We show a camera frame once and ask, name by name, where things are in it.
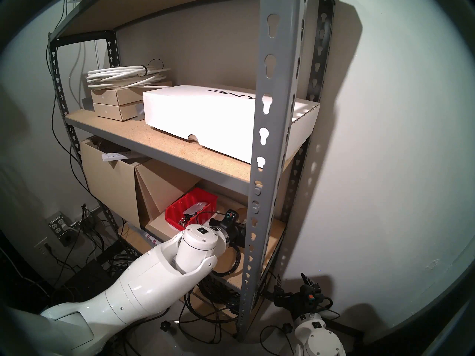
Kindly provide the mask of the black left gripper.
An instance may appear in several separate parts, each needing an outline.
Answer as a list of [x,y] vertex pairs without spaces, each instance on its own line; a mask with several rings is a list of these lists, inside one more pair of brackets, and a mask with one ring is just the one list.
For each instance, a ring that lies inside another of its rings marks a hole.
[[222,220],[216,220],[211,218],[209,220],[209,226],[213,229],[220,231],[225,240],[227,247],[245,247],[246,227],[243,223],[239,223],[239,214],[235,210],[228,210],[223,215]]

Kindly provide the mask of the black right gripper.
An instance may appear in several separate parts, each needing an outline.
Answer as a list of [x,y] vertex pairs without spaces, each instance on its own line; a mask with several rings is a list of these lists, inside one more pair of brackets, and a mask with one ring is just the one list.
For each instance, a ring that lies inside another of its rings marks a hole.
[[303,272],[300,275],[304,285],[296,293],[285,293],[280,275],[275,276],[274,298],[276,298],[276,307],[286,309],[292,317],[319,312],[317,308],[325,300],[328,300],[329,304],[323,306],[323,309],[330,309],[333,301],[331,298],[323,295],[320,285],[304,275]]

